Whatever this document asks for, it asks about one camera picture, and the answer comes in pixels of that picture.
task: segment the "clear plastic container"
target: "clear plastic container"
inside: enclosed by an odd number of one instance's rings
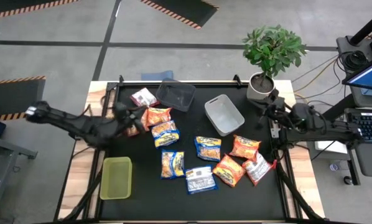
[[[220,136],[226,136],[244,124],[244,117],[226,95],[219,95],[204,105],[205,114]]]
[[[156,97],[161,104],[183,112],[192,104],[196,87],[170,78],[163,79]]]
[[[131,195],[132,162],[129,157],[106,158],[100,187],[102,200],[124,199]]]

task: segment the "orange noodle package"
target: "orange noodle package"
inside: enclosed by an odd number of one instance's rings
[[[260,141],[253,141],[234,135],[233,150],[229,153],[232,156],[244,157],[253,162],[256,161],[256,154],[259,149]]]
[[[276,168],[276,163],[277,161],[274,160],[273,165],[270,165],[270,163],[268,163],[265,158],[258,153],[256,156],[256,162],[248,160],[244,162],[242,166],[246,169],[248,177],[251,179],[254,186],[256,186],[265,174]]]
[[[141,117],[141,123],[143,124],[143,128],[146,132],[150,131],[149,127],[147,127],[147,110],[144,111]],[[135,125],[132,125],[132,127],[125,130],[125,133],[127,136],[131,137],[139,134],[139,131],[137,130]]]
[[[230,156],[225,155],[212,172],[224,183],[234,187],[246,171]]]
[[[147,126],[153,126],[161,124],[171,120],[169,112],[172,108],[159,109],[159,108],[148,108],[147,109]]]

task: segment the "chair wheel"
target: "chair wheel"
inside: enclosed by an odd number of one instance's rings
[[[347,184],[347,185],[353,185],[353,183],[352,183],[352,178],[349,177],[349,176],[345,176],[345,177],[343,177],[343,182],[344,182],[345,184]]]

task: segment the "concrete floor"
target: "concrete floor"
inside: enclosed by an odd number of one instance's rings
[[[112,42],[240,44],[245,34],[261,25],[282,24],[307,45],[335,46],[339,36],[354,34],[372,18],[372,0],[209,0],[220,10],[201,30],[148,7],[123,0]],[[103,41],[115,0],[82,0],[42,11],[0,19],[0,40]],[[44,99],[52,106],[79,113],[83,109],[99,47],[36,47],[0,45],[0,79],[46,75]],[[336,52],[309,52],[299,68],[291,67],[276,79],[293,80]],[[100,80],[140,80],[142,72],[173,70],[178,80],[226,80],[234,74],[247,79],[259,68],[250,65],[240,50],[109,48]],[[305,85],[320,70],[293,83]],[[340,78],[342,71],[336,69]],[[337,82],[331,68],[300,94],[310,96]],[[335,104],[343,98],[341,86],[311,100]],[[320,111],[327,106],[317,105]],[[38,136],[32,141],[31,136]],[[19,159],[22,168],[12,174],[0,204],[0,217],[15,223],[53,219],[74,141],[49,125],[8,121],[5,139],[39,151],[34,161]],[[314,170],[327,218],[341,222],[372,223],[372,178],[361,186],[342,183],[342,172],[331,172],[330,161],[317,159]]]

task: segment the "computer monitor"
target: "computer monitor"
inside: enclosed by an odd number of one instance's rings
[[[372,90],[372,61],[365,68],[347,76],[342,84]]]

